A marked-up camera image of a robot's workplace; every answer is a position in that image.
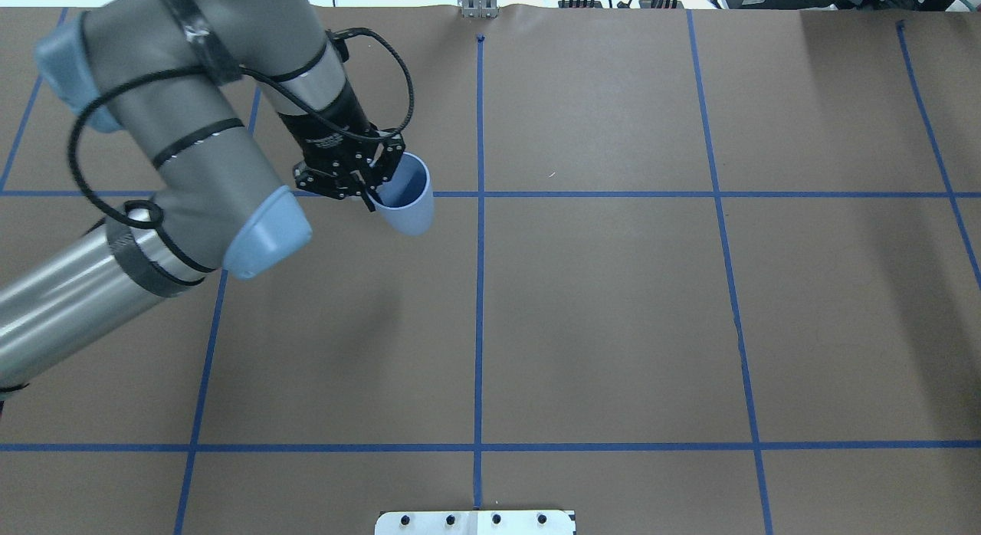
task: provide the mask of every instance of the silver tube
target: silver tube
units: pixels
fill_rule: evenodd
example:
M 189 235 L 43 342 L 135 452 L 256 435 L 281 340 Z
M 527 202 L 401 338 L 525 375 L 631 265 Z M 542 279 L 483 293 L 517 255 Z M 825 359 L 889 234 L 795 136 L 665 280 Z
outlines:
M 0 288 L 0 388 L 31 381 L 163 300 L 123 272 L 96 228 Z

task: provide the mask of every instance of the blue joint cap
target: blue joint cap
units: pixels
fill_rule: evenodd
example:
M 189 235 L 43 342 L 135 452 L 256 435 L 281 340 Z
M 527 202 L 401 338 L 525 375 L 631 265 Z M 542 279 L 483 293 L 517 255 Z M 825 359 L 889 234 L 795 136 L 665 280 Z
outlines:
M 41 76 L 74 115 L 81 113 L 100 94 L 85 54 L 82 18 L 80 15 L 60 25 L 34 46 L 34 62 L 38 64 Z M 105 106 L 92 113 L 88 124 L 99 133 L 112 133 L 123 128 Z
M 313 229 L 287 186 L 269 194 L 225 252 L 232 276 L 248 280 L 303 248 Z

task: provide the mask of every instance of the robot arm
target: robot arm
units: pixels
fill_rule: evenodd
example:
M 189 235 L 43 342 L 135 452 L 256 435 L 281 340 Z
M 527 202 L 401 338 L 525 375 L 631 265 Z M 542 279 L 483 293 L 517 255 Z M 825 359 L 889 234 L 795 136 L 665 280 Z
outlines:
M 0 402 L 207 273 L 224 267 L 248 279 L 309 241 L 297 199 L 218 85 L 242 74 L 261 82 L 303 152 L 301 189 L 360 196 L 372 211 L 382 204 L 377 189 L 402 158 L 412 87 L 396 54 L 409 115 L 393 130 L 369 123 L 343 68 L 343 40 L 358 34 L 374 33 L 325 32 L 307 0 L 116 0 L 38 44 L 43 77 L 83 114 L 74 136 L 85 120 L 125 127 L 165 187 L 123 211 L 87 194 L 104 223 L 0 288 Z M 193 74 L 155 78 L 187 67 Z M 104 93 L 118 96 L 85 112 Z M 77 182 L 85 193 L 80 172 Z

